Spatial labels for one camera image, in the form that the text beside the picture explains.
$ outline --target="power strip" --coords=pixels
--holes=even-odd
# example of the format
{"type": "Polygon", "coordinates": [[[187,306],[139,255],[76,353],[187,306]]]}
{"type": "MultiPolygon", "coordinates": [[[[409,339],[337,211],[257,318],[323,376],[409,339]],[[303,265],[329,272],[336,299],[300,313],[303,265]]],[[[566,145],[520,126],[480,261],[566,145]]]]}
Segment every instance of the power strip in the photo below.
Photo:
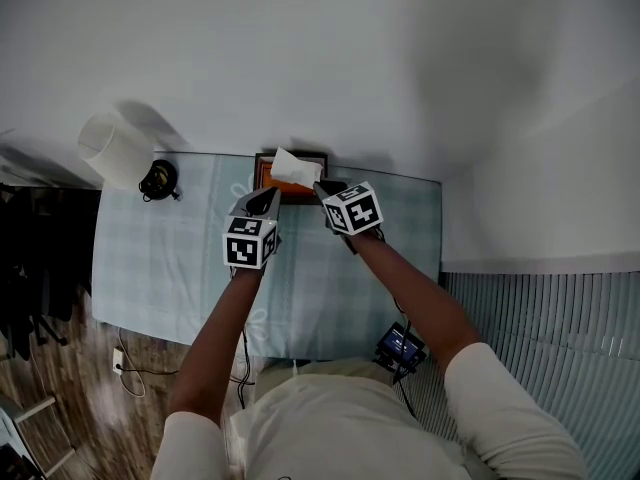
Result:
{"type": "Polygon", "coordinates": [[[120,368],[122,368],[123,364],[124,364],[124,352],[122,351],[122,349],[118,347],[114,347],[113,366],[112,366],[114,373],[117,373],[118,375],[122,375],[122,370],[116,368],[116,365],[120,365],[120,368]]]}

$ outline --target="black round object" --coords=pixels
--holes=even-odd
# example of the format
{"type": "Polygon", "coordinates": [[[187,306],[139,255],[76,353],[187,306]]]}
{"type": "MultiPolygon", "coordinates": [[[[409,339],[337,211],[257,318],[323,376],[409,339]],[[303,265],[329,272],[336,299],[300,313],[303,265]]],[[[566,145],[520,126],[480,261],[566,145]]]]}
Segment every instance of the black round object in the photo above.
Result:
{"type": "Polygon", "coordinates": [[[149,173],[140,182],[140,192],[144,194],[145,201],[160,200],[171,195],[178,199],[174,192],[178,183],[178,172],[167,160],[154,160],[149,173]]]}

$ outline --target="black and white cube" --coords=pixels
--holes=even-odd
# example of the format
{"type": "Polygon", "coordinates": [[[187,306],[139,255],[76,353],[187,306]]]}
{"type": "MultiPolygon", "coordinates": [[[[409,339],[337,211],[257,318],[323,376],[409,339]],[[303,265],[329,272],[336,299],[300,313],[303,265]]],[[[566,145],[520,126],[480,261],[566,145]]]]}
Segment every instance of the black and white cube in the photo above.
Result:
{"type": "Polygon", "coordinates": [[[224,264],[230,267],[264,266],[278,243],[278,223],[275,220],[229,215],[222,234],[224,264]]]}
{"type": "Polygon", "coordinates": [[[322,201],[331,227],[346,235],[380,224],[384,219],[378,199],[366,181],[322,201]]]}

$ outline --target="white t-shirt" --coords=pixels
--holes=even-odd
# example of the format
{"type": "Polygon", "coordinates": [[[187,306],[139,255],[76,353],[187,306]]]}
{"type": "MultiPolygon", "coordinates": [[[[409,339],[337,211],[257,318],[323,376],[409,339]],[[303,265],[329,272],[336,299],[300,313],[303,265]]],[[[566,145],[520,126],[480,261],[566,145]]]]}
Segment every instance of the white t-shirt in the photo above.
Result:
{"type": "MultiPolygon", "coordinates": [[[[485,344],[462,350],[445,375],[464,442],[502,478],[586,478],[580,452],[485,344]]],[[[382,383],[300,375],[234,416],[246,440],[247,479],[465,479],[465,454],[422,430],[382,383]]],[[[230,476],[224,438],[192,413],[167,418],[152,480],[230,476]]]]}

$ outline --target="white cable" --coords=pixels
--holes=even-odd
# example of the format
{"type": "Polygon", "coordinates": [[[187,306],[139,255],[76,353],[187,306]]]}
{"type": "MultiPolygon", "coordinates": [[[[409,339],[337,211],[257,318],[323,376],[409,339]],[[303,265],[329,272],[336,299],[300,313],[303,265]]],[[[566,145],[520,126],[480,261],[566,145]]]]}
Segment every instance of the white cable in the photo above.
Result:
{"type": "MultiPolygon", "coordinates": [[[[118,327],[118,341],[120,342],[120,347],[122,347],[124,356],[127,358],[127,361],[129,361],[129,365],[131,366],[131,369],[136,370],[137,368],[133,364],[133,361],[131,361],[131,357],[129,357],[129,352],[127,352],[127,347],[124,346],[124,342],[122,341],[121,331],[122,331],[122,327],[118,327]]],[[[142,375],[140,375],[140,372],[131,372],[131,373],[135,373],[138,376],[138,380],[140,381],[140,384],[142,384],[142,394],[139,395],[138,393],[134,393],[133,391],[131,391],[127,386],[125,386],[124,381],[122,380],[122,375],[118,375],[118,377],[120,377],[120,385],[122,386],[122,389],[124,389],[127,393],[129,393],[131,396],[135,398],[144,398],[144,396],[147,394],[147,386],[145,386],[144,380],[142,380],[142,375]]]]}
{"type": "MultiPolygon", "coordinates": [[[[42,378],[42,374],[40,373],[40,368],[38,367],[38,361],[36,361],[36,356],[33,355],[33,351],[31,350],[31,345],[29,345],[29,355],[31,356],[31,361],[33,361],[33,365],[36,367],[36,373],[38,374],[38,379],[40,380],[40,386],[42,386],[42,393],[46,397],[46,396],[48,396],[47,395],[47,388],[45,388],[45,386],[44,386],[44,380],[42,378]]],[[[73,446],[73,444],[71,444],[71,439],[69,438],[69,434],[67,434],[66,430],[62,426],[62,423],[60,423],[60,420],[58,419],[58,414],[56,412],[55,407],[51,407],[51,410],[52,410],[52,413],[53,413],[53,420],[56,422],[56,425],[58,425],[58,428],[62,432],[62,435],[67,440],[67,444],[69,445],[69,448],[71,448],[75,452],[76,456],[82,462],[84,462],[85,466],[87,466],[91,470],[91,472],[96,476],[96,478],[98,480],[103,480],[103,478],[98,474],[98,472],[95,470],[95,468],[91,464],[89,464],[89,462],[87,462],[85,460],[85,458],[82,455],[80,455],[80,453],[78,452],[76,447],[73,446]]]]}

